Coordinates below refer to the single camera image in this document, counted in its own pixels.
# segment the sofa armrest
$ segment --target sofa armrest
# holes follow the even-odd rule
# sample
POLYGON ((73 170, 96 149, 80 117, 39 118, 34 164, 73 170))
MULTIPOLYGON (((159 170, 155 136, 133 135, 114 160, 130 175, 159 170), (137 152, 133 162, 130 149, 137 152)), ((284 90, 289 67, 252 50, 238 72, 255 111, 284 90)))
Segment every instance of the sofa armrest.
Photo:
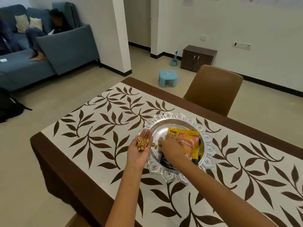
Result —
POLYGON ((99 58, 90 25, 37 38, 58 75, 99 58))

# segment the electrical outlet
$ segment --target electrical outlet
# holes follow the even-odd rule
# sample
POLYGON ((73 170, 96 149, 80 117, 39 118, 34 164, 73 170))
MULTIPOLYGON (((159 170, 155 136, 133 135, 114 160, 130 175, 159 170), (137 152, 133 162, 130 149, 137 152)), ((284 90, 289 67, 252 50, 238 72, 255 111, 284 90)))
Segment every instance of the electrical outlet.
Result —
POLYGON ((200 37, 200 40, 201 40, 201 41, 206 41, 206 39, 207 39, 207 36, 202 35, 202 36, 200 37))
POLYGON ((244 49, 244 50, 251 50, 252 49, 251 44, 247 44, 247 43, 243 43, 243 42, 237 42, 237 41, 234 41, 232 46, 235 47, 235 48, 240 48, 240 49, 244 49))

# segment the sofa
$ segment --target sofa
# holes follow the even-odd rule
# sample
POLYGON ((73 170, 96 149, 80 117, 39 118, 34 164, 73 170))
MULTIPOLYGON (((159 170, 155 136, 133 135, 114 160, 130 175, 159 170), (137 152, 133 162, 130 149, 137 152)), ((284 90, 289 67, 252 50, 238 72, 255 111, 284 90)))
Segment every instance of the sofa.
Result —
POLYGON ((15 16, 26 14, 39 18, 43 31, 47 34, 53 30, 47 9, 26 9, 22 5, 0 8, 2 17, 11 26, 15 37, 24 50, 0 56, 7 62, 0 63, 0 87, 14 91, 43 80, 50 76, 62 75, 75 68, 100 58, 90 25, 82 24, 74 5, 69 2, 52 3, 53 8, 60 9, 73 28, 70 31, 37 38, 47 59, 31 61, 32 54, 25 34, 17 32, 15 16))

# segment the person's right arm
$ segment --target person's right arm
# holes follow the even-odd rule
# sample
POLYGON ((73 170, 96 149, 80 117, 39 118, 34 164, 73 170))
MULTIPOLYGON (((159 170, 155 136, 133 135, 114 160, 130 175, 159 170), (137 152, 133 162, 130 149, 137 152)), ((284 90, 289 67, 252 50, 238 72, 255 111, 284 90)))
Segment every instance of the person's right arm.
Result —
POLYGON ((168 137, 159 142, 168 162, 192 183, 229 227, 277 227, 261 212, 193 164, 175 138, 168 137))

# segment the person's right hand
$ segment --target person's right hand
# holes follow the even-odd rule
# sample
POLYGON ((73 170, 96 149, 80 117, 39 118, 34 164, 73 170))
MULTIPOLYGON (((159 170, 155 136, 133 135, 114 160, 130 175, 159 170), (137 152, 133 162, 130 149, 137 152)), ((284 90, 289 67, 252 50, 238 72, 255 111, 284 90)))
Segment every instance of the person's right hand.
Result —
POLYGON ((178 169, 183 161, 188 160, 184 155, 183 147, 177 142, 175 137, 167 135, 167 139, 159 139, 159 143, 162 145, 162 152, 165 158, 175 168, 178 169))

